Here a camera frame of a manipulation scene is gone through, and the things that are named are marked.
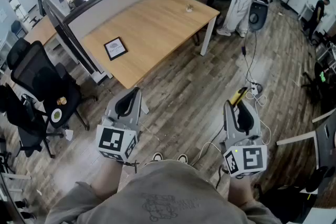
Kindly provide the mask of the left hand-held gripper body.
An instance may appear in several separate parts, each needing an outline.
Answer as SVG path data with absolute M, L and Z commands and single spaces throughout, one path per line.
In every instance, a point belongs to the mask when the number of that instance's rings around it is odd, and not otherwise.
M 111 117 L 103 117 L 97 125 L 96 147 L 99 153 L 119 163 L 128 163 L 139 141 L 139 128 L 129 127 Z

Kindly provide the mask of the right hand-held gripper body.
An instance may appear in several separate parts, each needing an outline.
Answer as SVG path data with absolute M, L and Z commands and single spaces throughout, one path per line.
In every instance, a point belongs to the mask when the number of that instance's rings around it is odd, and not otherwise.
M 267 145 L 260 135 L 240 135 L 220 142 L 223 164 L 230 177 L 251 176 L 267 168 Z

